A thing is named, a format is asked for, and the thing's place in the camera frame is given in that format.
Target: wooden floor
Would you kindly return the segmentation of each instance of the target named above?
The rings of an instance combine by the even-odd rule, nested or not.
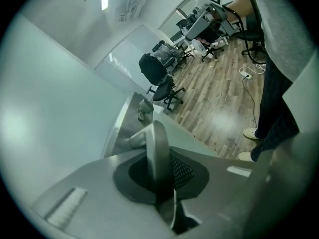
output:
[[[237,158],[242,151],[250,151],[256,143],[243,136],[243,129],[255,127],[253,101],[242,86],[243,77],[238,70],[249,66],[260,72],[249,57],[242,56],[246,49],[244,41],[229,40],[225,51],[217,51],[218,59],[201,57],[188,58],[187,64],[174,75],[176,89],[184,87],[184,104],[173,111],[165,109],[170,116],[194,134],[201,142],[212,148],[220,157]],[[259,117],[259,104],[262,96],[264,75],[249,69],[252,80],[244,84],[255,100],[255,116]]]

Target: white partition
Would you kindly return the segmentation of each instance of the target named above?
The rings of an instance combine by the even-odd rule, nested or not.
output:
[[[139,85],[132,81],[130,77],[127,77],[118,69],[116,69],[107,59],[104,59],[95,70],[96,74],[102,79],[111,82],[114,86],[125,90],[127,92],[137,92],[146,98],[150,98],[150,95],[146,94],[146,91]]]
[[[94,75],[21,15],[1,44],[1,175],[31,205],[101,157],[130,93]]]
[[[143,53],[152,53],[153,47],[160,39],[146,26],[142,25],[125,38]]]
[[[128,91],[137,92],[146,98],[151,86],[148,79],[141,73],[139,60],[145,53],[153,53],[153,47],[160,39],[142,25],[124,38],[96,68],[96,73],[105,80]]]

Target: white sneaker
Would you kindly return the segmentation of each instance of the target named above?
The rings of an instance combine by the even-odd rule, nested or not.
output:
[[[238,154],[238,159],[241,161],[254,162],[250,157],[250,152],[241,152]]]
[[[244,136],[246,136],[249,139],[259,140],[259,138],[255,136],[256,130],[257,130],[256,128],[252,128],[252,127],[245,128],[243,131]]]

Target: white plastic bag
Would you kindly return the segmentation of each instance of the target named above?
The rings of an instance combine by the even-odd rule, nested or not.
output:
[[[199,55],[206,56],[207,51],[200,41],[192,39],[191,44],[193,45],[194,49],[198,52]]]
[[[181,32],[182,32],[183,36],[186,36],[187,33],[188,33],[188,29],[187,29],[186,27],[183,27],[183,28],[181,29]]]

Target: metal surface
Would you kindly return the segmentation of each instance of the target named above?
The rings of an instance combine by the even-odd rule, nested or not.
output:
[[[133,150],[129,143],[130,137],[153,121],[153,113],[145,114],[142,121],[138,120],[138,110],[143,99],[137,93],[127,98],[104,146],[102,158]]]
[[[217,213],[212,213],[201,225],[187,233],[177,236],[179,239],[214,238],[214,239],[242,239],[247,218],[254,209],[256,196],[263,187],[269,169],[272,150],[267,150],[260,155],[254,169],[239,190],[229,196],[225,205],[220,206]]]
[[[64,229],[65,233],[81,239],[174,237],[154,206],[130,201],[113,183],[115,168],[144,151],[130,151],[79,168],[42,194],[32,209],[44,217],[70,188],[76,186],[85,189],[87,195]]]
[[[168,138],[165,127],[159,121],[154,121],[130,139],[132,148],[146,146],[148,171],[152,180],[152,189],[156,195],[165,195],[171,190],[173,194],[174,178],[171,168]]]
[[[253,162],[209,157],[195,152],[174,148],[179,154],[189,157],[204,165],[209,171],[209,182],[201,194],[192,199],[182,200],[186,216],[199,224],[216,214],[236,194],[247,181],[247,177],[228,172],[227,168],[253,169]]]

